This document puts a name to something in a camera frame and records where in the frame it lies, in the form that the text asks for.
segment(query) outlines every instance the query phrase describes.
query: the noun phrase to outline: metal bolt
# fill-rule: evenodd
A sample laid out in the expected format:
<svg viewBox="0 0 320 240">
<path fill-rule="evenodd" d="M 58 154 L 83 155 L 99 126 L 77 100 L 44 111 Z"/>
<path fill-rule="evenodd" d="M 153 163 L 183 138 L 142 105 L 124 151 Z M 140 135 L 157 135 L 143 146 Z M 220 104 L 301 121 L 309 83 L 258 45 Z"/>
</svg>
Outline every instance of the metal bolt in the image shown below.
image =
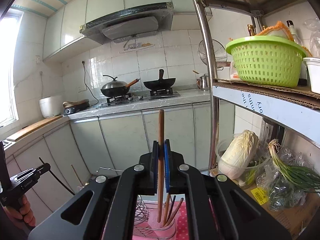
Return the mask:
<svg viewBox="0 0 320 240">
<path fill-rule="evenodd" d="M 219 174 L 217 176 L 217 180 L 218 181 L 221 181 L 221 182 L 225 182 L 227 180 L 227 176 L 226 175 L 223 175 L 223 174 Z"/>
<path fill-rule="evenodd" d="M 100 175 L 100 176 L 96 177 L 96 182 L 98 182 L 98 183 L 103 183 L 106 180 L 107 180 L 107 178 L 105 176 L 103 176 L 103 175 Z"/>
<path fill-rule="evenodd" d="M 182 171 L 187 171 L 187 170 L 189 170 L 189 165 L 188 164 L 181 164 L 179 166 L 179 169 Z"/>
<path fill-rule="evenodd" d="M 144 166 L 141 164 L 137 164 L 134 168 L 135 171 L 143 171 L 144 170 Z"/>
</svg>

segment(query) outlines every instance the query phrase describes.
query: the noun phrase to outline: green basket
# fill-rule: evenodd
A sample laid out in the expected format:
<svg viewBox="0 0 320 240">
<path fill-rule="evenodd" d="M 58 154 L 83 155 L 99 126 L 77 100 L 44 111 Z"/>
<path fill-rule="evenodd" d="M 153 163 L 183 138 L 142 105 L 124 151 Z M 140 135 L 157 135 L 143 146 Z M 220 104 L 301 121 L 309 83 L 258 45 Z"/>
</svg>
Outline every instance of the green basket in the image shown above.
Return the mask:
<svg viewBox="0 0 320 240">
<path fill-rule="evenodd" d="M 243 81 L 295 87 L 298 84 L 303 48 L 293 41 L 274 36 L 236 39 L 226 45 Z"/>
</svg>

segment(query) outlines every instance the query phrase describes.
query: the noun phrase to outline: wooden cutting board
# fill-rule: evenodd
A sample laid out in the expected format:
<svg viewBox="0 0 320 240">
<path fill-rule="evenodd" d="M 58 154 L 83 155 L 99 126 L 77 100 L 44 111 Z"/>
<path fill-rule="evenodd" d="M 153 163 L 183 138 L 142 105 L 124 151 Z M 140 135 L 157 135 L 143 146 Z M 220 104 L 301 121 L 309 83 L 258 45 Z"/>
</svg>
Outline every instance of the wooden cutting board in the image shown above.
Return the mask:
<svg viewBox="0 0 320 240">
<path fill-rule="evenodd" d="M 12 142 L 16 142 L 16 141 L 20 140 L 21 138 L 27 136 L 28 134 L 38 130 L 39 128 L 44 127 L 45 125 L 47 125 L 55 120 L 60 119 L 61 117 L 62 117 L 62 115 L 58 115 L 58 116 L 43 119 L 39 122 L 36 122 L 32 125 L 29 125 L 29 126 L 23 128 L 22 130 L 14 133 L 13 135 L 10 135 L 7 138 L 7 140 L 12 141 Z"/>
</svg>

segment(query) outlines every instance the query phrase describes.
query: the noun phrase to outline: yellow label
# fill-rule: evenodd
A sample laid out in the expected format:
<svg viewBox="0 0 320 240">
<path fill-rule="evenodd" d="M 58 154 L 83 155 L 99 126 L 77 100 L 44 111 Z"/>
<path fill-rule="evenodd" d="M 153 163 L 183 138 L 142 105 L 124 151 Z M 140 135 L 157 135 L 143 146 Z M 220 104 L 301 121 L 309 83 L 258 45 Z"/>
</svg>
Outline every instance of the yellow label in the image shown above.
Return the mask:
<svg viewBox="0 0 320 240">
<path fill-rule="evenodd" d="M 251 190 L 251 193 L 260 205 L 263 205 L 268 201 L 268 198 L 266 196 L 267 192 L 261 188 L 258 188 L 258 187 L 254 188 L 253 190 Z"/>
</svg>

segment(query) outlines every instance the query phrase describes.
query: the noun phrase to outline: hand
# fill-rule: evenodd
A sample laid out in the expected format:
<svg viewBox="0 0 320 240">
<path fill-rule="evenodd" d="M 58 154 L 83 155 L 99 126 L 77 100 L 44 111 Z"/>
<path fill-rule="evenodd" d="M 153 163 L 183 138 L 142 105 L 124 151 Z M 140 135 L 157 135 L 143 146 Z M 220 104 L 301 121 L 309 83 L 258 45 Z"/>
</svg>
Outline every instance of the hand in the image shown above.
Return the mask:
<svg viewBox="0 0 320 240">
<path fill-rule="evenodd" d="M 15 223 L 15 221 L 12 218 L 20 220 L 23 218 L 24 222 L 26 222 L 29 226 L 34 227 L 36 225 L 36 218 L 33 216 L 33 211 L 30 209 L 30 202 L 28 201 L 26 195 L 22 196 L 22 203 L 23 206 L 20 208 L 20 212 L 16 211 L 14 208 L 9 206 L 4 207 L 4 210 L 7 213 L 10 220 L 12 220 L 12 222 Z"/>
</svg>

